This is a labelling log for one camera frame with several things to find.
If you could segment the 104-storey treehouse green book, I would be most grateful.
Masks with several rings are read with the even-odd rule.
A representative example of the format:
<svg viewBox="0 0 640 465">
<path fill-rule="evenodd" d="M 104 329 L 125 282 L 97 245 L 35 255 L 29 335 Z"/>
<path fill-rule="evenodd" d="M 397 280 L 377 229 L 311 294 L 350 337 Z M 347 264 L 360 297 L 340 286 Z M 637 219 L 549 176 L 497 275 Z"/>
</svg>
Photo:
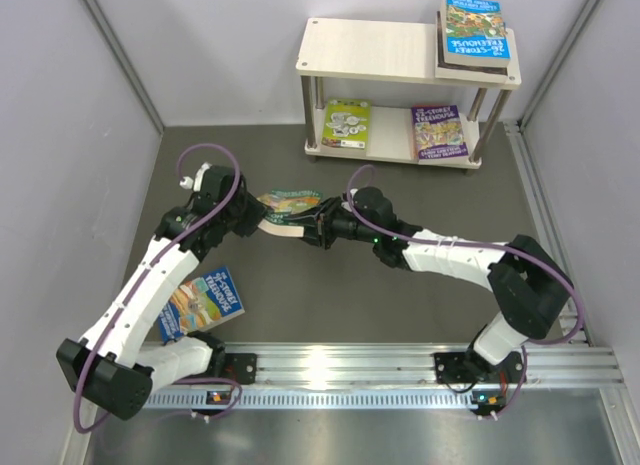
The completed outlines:
<svg viewBox="0 0 640 465">
<path fill-rule="evenodd" d="M 258 228 L 272 236 L 302 238 L 303 221 L 313 217 L 312 209 L 320 204 L 323 194 L 314 190 L 273 189 L 258 197 L 268 210 Z"/>
</svg>

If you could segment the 91-storey treehouse blue book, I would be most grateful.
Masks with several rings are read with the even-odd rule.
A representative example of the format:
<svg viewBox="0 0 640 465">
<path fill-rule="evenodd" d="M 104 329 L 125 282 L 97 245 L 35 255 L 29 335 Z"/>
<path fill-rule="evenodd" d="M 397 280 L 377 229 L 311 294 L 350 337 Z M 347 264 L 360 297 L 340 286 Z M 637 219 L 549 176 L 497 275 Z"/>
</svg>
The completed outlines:
<svg viewBox="0 0 640 465">
<path fill-rule="evenodd" d="M 174 290 L 157 323 L 163 342 L 206 331 L 245 313 L 226 266 L 186 281 Z"/>
</svg>

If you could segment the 65-storey treehouse lime book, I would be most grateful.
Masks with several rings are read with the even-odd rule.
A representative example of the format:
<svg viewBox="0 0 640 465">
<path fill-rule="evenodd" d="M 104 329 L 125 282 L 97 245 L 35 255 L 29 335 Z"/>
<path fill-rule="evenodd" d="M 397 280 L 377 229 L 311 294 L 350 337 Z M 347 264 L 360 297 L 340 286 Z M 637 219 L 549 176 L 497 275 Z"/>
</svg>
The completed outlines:
<svg viewBox="0 0 640 465">
<path fill-rule="evenodd" d="M 369 141 L 372 103 L 364 99 L 328 101 L 321 144 L 332 148 L 364 150 Z"/>
</svg>

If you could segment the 52-storey treehouse purple book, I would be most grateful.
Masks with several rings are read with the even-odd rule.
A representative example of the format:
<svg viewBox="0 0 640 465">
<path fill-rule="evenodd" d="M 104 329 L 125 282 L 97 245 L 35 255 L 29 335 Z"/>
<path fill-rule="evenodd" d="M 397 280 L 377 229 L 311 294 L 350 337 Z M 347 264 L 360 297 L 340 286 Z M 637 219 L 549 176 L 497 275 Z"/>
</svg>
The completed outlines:
<svg viewBox="0 0 640 465">
<path fill-rule="evenodd" d="M 469 150 L 456 105 L 414 106 L 411 130 L 419 163 L 467 157 Z"/>
</svg>

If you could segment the tale of two cities book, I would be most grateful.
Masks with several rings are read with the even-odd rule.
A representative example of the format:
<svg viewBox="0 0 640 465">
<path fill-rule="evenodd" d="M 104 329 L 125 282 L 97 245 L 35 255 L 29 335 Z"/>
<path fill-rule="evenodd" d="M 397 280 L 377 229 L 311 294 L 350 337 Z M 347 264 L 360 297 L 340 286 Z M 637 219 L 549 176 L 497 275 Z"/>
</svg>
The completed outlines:
<svg viewBox="0 0 640 465">
<path fill-rule="evenodd" d="M 492 84 L 515 84 L 521 82 L 519 68 L 510 64 L 508 67 L 486 67 L 458 65 L 445 61 L 443 26 L 441 13 L 436 13 L 436 44 L 435 44 L 435 76 L 464 81 L 479 81 Z"/>
</svg>

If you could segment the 26-storey treehouse blue book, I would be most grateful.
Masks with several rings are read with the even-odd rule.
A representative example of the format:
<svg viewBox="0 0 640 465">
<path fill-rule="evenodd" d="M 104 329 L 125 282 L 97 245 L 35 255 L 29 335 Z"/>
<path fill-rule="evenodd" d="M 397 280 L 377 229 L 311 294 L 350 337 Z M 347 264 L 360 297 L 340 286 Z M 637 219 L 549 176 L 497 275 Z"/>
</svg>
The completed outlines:
<svg viewBox="0 0 640 465">
<path fill-rule="evenodd" d="M 506 68 L 511 61 L 501 6 L 491 0 L 443 0 L 441 40 L 446 63 Z"/>
</svg>

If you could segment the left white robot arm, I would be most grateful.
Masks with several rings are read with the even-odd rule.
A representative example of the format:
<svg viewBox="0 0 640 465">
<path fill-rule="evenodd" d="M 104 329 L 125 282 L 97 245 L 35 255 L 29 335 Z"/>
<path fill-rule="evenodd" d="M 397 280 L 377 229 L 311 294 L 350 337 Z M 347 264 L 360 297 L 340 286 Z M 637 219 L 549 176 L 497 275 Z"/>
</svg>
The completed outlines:
<svg viewBox="0 0 640 465">
<path fill-rule="evenodd" d="M 135 272 L 108 310 L 56 359 L 74 400 L 128 420 L 149 396 L 181 379 L 234 378 L 224 343 L 210 328 L 243 313 L 231 273 L 222 266 L 191 273 L 224 237 L 253 234 L 266 207 L 229 167 L 202 165 L 184 206 L 166 213 Z"/>
</svg>

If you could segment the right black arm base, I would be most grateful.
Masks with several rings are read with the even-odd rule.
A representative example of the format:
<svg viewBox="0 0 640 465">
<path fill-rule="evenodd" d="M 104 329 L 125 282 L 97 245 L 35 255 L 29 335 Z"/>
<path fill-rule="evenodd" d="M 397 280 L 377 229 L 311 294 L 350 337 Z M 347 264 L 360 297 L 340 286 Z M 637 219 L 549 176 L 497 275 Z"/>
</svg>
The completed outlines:
<svg viewBox="0 0 640 465">
<path fill-rule="evenodd" d="M 478 375 L 469 367 L 466 352 L 438 352 L 433 355 L 433 361 L 439 385 L 470 387 L 478 383 Z"/>
</svg>

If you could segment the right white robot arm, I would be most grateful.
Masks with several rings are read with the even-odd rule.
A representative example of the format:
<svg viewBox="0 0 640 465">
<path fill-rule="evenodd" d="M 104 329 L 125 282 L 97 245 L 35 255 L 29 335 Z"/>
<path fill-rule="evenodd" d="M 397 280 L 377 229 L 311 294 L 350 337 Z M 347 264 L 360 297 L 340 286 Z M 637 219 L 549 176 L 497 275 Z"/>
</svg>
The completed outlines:
<svg viewBox="0 0 640 465">
<path fill-rule="evenodd" d="M 328 249 L 337 239 L 372 244 L 386 266 L 449 276 L 493 293 L 499 312 L 474 337 L 464 358 L 469 374 L 490 381 L 528 341 L 541 341 L 570 298 L 570 279 L 532 237 L 479 243 L 443 236 L 399 219 L 375 187 L 326 199 L 293 216 L 308 244 Z"/>
</svg>

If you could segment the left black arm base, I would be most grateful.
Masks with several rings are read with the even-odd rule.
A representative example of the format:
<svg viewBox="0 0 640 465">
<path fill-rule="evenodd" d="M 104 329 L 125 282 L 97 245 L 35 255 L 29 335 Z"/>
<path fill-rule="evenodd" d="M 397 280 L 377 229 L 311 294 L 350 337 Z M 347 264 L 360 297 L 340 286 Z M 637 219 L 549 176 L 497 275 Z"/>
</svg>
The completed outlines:
<svg viewBox="0 0 640 465">
<path fill-rule="evenodd" d="M 187 379 L 225 378 L 240 385 L 251 385 L 255 383 L 256 373 L 256 354 L 215 352 L 204 372 L 187 376 Z"/>
</svg>

